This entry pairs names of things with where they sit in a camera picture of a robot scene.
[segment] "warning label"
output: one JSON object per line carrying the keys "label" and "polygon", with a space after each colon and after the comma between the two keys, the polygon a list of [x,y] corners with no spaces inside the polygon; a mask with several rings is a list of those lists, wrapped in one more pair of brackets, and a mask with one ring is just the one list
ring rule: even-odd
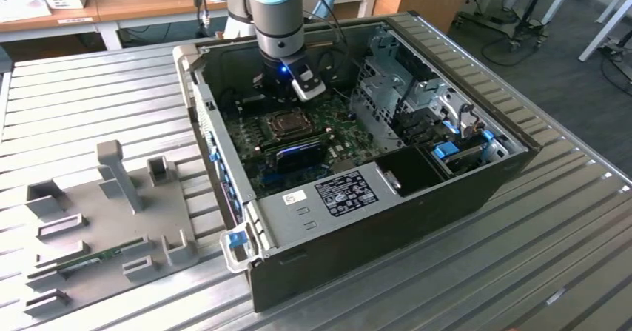
{"label": "warning label", "polygon": [[333,216],[341,216],[378,200],[358,171],[315,184],[314,187]]}

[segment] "green circuit board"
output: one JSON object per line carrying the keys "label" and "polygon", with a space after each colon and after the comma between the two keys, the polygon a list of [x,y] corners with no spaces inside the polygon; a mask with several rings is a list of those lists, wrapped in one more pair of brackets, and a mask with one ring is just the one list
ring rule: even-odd
{"label": "green circuit board", "polygon": [[[298,128],[293,127],[302,131],[295,134],[299,136],[297,139],[278,137],[275,132],[273,121],[287,116],[295,121],[305,117],[309,122]],[[245,174],[259,198],[357,167],[381,154],[371,135],[359,121],[349,116],[347,102],[338,95],[322,95],[290,110],[226,119],[225,124]],[[287,148],[310,141],[326,142],[325,159],[294,172],[275,173],[274,155],[261,153],[261,148],[271,145]]]}

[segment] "gray carpet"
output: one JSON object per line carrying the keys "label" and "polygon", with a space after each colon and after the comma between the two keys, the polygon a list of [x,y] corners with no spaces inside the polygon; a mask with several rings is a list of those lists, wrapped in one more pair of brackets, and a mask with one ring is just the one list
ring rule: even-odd
{"label": "gray carpet", "polygon": [[[534,18],[541,19],[553,0],[541,0]],[[601,25],[594,23],[603,6],[589,0],[566,0],[551,20],[550,36],[534,55],[514,67],[501,67],[481,56],[481,47],[501,35],[465,23],[449,36],[485,63],[491,71],[553,116],[595,151],[632,174],[632,97],[621,93],[601,76],[601,55],[577,60]],[[621,23],[611,33],[622,36],[632,28]],[[487,53],[501,63],[518,54],[494,46]],[[619,86],[626,81],[606,64],[606,73]]]}

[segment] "black object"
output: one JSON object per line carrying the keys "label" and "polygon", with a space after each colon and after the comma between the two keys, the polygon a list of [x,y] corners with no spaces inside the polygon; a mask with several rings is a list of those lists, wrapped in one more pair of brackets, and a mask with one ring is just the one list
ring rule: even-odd
{"label": "black object", "polygon": [[450,178],[426,152],[415,147],[377,157],[374,163],[386,177],[397,182],[394,190],[399,196],[407,196]]}
{"label": "black object", "polygon": [[275,172],[285,174],[309,168],[321,163],[326,157],[323,141],[287,148],[275,154]]}
{"label": "black object", "polygon": [[[503,131],[525,146],[526,150],[490,164],[479,172],[459,176],[449,184],[438,184],[434,189],[427,190],[422,195],[379,211],[379,213],[354,224],[301,243],[281,253],[270,255],[265,260],[253,261],[247,266],[245,277],[249,282],[254,312],[266,310],[291,296],[338,278],[362,264],[393,252],[397,248],[402,248],[423,235],[437,231],[438,228],[445,227],[470,214],[485,203],[498,186],[522,171],[541,150],[537,141],[497,110],[479,90],[439,60],[437,55],[414,39],[413,34],[403,30],[394,20],[358,19],[347,21],[343,24],[343,31],[349,34],[351,44],[362,41],[362,37],[357,34],[362,34],[363,28],[357,25],[375,23],[386,23],[390,26],[403,42],[411,47],[413,52],[417,52],[427,60],[427,65],[435,68],[454,88],[467,95],[477,108],[502,126]],[[306,38],[315,37],[317,31],[321,29],[323,29],[323,26],[319,28],[307,27]],[[218,40],[206,44],[217,45],[243,41],[250,41],[250,39]],[[214,47],[214,51],[206,53],[205,60],[210,61],[213,58],[221,58],[223,51],[234,53],[239,45],[241,48],[251,49],[249,44],[246,47],[246,44],[238,43],[234,43],[229,49]],[[193,75],[197,75],[193,70],[199,68],[202,63],[202,61],[193,63],[190,68]],[[221,79],[226,74],[209,70],[205,72],[205,76]]]}
{"label": "black object", "polygon": [[[485,17],[485,14],[477,13],[474,15],[470,15],[462,12],[458,13],[457,23],[459,23],[461,19],[470,20],[478,23],[479,25],[505,34],[505,37],[502,37],[501,39],[495,41],[491,41],[487,45],[485,45],[483,48],[503,41],[503,39],[506,38],[510,45],[510,50],[515,50],[519,47],[522,41],[525,41],[533,36],[537,36],[538,38],[534,45],[534,48],[537,49],[547,38],[546,24],[542,24],[538,21],[535,21],[537,23],[534,24],[534,22],[530,20],[530,15],[533,14],[534,6],[537,5],[538,1],[539,0],[529,1],[529,4],[526,6],[526,11],[523,12],[523,14],[518,14],[514,10],[511,10],[517,19],[517,23],[503,24],[502,21],[498,21],[499,19],[495,19],[493,17],[490,18]],[[523,61],[530,55],[531,53],[529,53],[515,63],[511,63],[511,64],[501,64],[501,63],[494,62],[491,59],[487,59],[487,60],[491,63],[498,64],[499,66],[511,67],[515,64],[518,64],[521,61]]]}

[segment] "aluminum extrusion table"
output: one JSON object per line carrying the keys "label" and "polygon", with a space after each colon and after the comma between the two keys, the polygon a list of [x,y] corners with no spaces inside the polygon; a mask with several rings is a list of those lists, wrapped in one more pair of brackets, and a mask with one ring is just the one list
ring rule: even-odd
{"label": "aluminum extrusion table", "polygon": [[[117,137],[127,170],[151,155],[177,162],[203,256],[38,330],[630,327],[629,180],[430,25],[409,15],[395,20],[545,148],[478,212],[259,314],[215,244],[222,222],[177,90],[174,44],[21,62],[5,74],[0,205],[11,204],[15,186],[43,176],[62,186],[97,179],[93,168],[61,160]],[[29,325],[18,298],[30,222],[19,208],[0,211],[2,329]]]}

